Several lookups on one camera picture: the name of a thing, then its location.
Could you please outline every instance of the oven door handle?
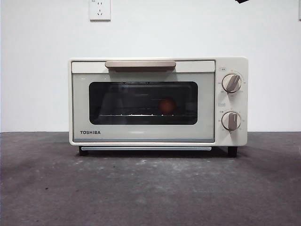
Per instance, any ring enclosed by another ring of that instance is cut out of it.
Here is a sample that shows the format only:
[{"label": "oven door handle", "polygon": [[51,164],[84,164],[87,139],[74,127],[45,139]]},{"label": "oven door handle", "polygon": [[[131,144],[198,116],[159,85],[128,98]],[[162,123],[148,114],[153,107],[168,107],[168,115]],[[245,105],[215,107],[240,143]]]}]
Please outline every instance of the oven door handle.
[{"label": "oven door handle", "polygon": [[176,62],[166,61],[107,61],[104,64],[110,71],[116,72],[166,72],[173,71]]}]

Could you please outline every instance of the oven window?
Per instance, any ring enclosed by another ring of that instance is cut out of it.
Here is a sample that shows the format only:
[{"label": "oven window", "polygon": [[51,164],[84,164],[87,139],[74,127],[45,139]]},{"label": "oven window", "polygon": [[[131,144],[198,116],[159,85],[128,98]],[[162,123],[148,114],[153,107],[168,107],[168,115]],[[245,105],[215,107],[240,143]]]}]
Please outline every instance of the oven window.
[{"label": "oven window", "polygon": [[92,82],[94,125],[193,125],[198,120],[195,82]]}]

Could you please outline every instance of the gray floor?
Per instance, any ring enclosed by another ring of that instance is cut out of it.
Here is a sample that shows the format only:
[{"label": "gray floor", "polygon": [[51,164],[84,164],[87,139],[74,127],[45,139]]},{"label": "gray floor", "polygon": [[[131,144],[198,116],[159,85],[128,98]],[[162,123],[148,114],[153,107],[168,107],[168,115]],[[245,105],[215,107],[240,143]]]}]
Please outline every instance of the gray floor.
[{"label": "gray floor", "polygon": [[3,226],[300,226],[301,133],[250,133],[238,158],[93,152],[67,133],[1,134]]}]

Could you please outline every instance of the oven rack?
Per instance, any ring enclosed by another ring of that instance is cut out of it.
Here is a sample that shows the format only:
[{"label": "oven rack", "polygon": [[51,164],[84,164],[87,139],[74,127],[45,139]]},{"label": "oven rack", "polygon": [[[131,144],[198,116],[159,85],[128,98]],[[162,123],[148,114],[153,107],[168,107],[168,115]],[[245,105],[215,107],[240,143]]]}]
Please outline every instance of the oven rack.
[{"label": "oven rack", "polygon": [[195,115],[187,115],[187,114],[183,114],[183,115],[178,115],[178,114],[100,114],[98,115],[98,117],[195,117]]}]

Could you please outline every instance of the toshiba logo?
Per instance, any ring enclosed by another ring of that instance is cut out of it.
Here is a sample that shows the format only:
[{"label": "toshiba logo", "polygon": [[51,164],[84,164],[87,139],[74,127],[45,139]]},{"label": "toshiba logo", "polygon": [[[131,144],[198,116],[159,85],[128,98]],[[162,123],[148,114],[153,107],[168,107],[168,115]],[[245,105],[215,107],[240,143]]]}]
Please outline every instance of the toshiba logo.
[{"label": "toshiba logo", "polygon": [[101,134],[99,130],[81,130],[80,134]]}]

